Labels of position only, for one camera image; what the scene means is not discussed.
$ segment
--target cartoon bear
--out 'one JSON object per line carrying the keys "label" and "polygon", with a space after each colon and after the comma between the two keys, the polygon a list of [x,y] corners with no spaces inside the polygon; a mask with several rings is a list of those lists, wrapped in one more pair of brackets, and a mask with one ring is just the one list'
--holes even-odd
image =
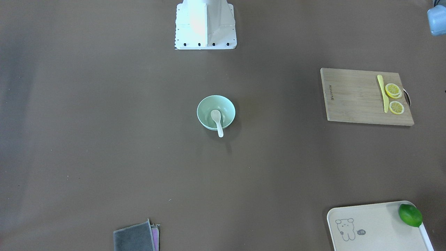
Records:
{"label": "cartoon bear", "polygon": [[355,226],[353,225],[352,218],[336,220],[336,224],[338,225],[338,230],[341,233],[344,241],[355,239],[355,231],[353,230]]}

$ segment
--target green bowl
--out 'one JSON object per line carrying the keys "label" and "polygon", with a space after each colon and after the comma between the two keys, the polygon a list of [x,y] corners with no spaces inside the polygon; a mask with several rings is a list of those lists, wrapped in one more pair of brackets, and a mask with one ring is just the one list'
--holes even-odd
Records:
{"label": "green bowl", "polygon": [[217,125],[211,118],[212,110],[219,110],[222,114],[221,124],[225,129],[235,118],[235,107],[233,103],[220,95],[205,97],[197,107],[197,117],[201,124],[209,130],[216,131]]}

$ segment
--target white tray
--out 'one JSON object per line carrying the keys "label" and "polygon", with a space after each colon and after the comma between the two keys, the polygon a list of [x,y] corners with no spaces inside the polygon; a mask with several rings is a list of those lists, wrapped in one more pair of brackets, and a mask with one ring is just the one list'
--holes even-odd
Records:
{"label": "white tray", "polygon": [[335,251],[434,251],[424,225],[406,225],[395,201],[333,208],[327,221]]}

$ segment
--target yellow knife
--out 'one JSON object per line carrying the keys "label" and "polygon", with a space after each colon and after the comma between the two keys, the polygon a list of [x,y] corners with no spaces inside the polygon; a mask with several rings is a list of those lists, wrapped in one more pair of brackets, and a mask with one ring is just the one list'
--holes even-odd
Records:
{"label": "yellow knife", "polygon": [[386,113],[389,110],[389,97],[387,97],[386,93],[384,92],[383,76],[378,75],[378,82],[380,83],[381,94],[383,95],[383,100],[384,100],[384,112]]}

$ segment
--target folded towel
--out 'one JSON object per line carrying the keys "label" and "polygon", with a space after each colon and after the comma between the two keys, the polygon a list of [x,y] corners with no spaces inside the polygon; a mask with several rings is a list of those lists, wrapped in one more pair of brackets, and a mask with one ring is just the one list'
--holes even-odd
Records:
{"label": "folded towel", "polygon": [[147,220],[146,222],[114,231],[115,251],[159,251],[158,226],[150,225],[150,221]]}

